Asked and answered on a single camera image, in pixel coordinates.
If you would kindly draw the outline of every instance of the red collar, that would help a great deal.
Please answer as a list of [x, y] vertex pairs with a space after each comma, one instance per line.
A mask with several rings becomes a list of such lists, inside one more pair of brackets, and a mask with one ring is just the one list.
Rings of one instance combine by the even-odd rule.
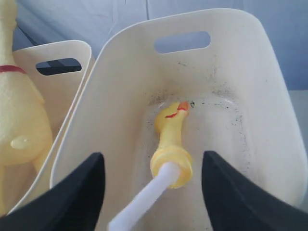
[[21, 69], [18, 66], [14, 66], [14, 65], [0, 66], [0, 73], [3, 73], [3, 72], [20, 72], [20, 73], [26, 74], [26, 72], [23, 69]]

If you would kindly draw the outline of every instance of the basket handle hole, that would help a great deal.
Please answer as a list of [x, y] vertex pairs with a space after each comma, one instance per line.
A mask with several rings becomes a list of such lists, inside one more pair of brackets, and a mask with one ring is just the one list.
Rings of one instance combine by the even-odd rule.
[[159, 54], [205, 48], [210, 45], [211, 37], [206, 31], [196, 31], [158, 38], [154, 49]]
[[73, 58], [50, 60], [36, 64], [36, 69], [44, 76], [78, 72], [82, 69], [80, 62]]

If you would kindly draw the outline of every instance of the yellow rubber chicken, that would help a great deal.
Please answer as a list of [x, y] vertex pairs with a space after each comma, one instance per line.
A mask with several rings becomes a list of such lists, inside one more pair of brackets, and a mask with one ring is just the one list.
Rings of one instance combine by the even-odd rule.
[[13, 58], [16, 16], [15, 0], [0, 0], [0, 216], [5, 167], [31, 161], [39, 172], [52, 145], [44, 99]]
[[181, 168], [177, 182], [170, 188], [179, 188], [185, 185], [193, 176], [192, 158], [182, 147], [182, 124], [188, 115], [188, 102], [173, 103], [162, 110], [155, 119], [155, 130], [160, 134], [158, 148], [151, 159], [152, 176], [156, 177], [160, 167], [173, 161]]

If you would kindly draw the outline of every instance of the rubber chicken head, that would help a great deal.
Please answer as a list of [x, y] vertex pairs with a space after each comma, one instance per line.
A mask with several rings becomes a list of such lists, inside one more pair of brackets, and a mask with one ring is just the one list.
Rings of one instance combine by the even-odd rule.
[[160, 134], [162, 129], [171, 120], [176, 123], [182, 123], [184, 118], [188, 115], [189, 104], [188, 101], [175, 102], [169, 107], [163, 109], [155, 118], [155, 131]]

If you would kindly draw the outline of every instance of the rubber chicken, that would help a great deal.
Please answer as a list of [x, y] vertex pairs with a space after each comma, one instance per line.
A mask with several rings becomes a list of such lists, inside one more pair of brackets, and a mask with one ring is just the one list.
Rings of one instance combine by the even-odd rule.
[[160, 134], [158, 148], [151, 159], [152, 176], [156, 177], [160, 167], [173, 161], [181, 168], [180, 176], [170, 188], [178, 188], [185, 185], [193, 176], [192, 158], [182, 147], [182, 124], [188, 115], [188, 102], [173, 103], [162, 110], [155, 119], [155, 130]]
[[44, 99], [13, 58], [15, 0], [0, 0], [0, 216], [6, 166], [32, 162], [39, 172], [52, 145]]

